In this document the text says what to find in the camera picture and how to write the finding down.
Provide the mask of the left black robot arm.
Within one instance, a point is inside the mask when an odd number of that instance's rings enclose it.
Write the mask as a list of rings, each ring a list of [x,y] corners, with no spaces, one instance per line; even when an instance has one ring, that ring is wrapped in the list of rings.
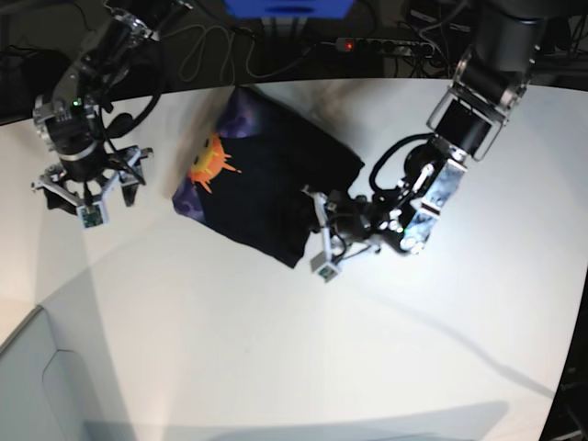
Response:
[[[395,142],[373,165],[370,198],[342,191],[312,197],[322,250],[311,261],[323,277],[338,273],[350,248],[376,254],[424,249],[470,159],[488,152],[524,95],[547,20],[545,1],[487,1],[451,85],[426,122],[426,133]]]

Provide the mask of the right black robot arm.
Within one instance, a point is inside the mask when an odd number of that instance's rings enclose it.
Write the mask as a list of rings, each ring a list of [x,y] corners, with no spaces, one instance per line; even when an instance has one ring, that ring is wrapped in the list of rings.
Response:
[[[49,209],[61,209],[91,228],[107,223],[107,198],[115,187],[121,188],[126,206],[133,206],[145,183],[141,163],[153,151],[137,145],[117,149],[113,141],[141,125],[158,104],[163,65],[155,65],[156,87],[138,116],[121,113],[106,124],[103,115],[112,111],[111,91],[128,75],[133,60],[158,40],[174,15],[194,6],[193,1],[107,1],[108,20],[84,40],[56,86],[37,97],[35,129],[59,160],[32,185]]]

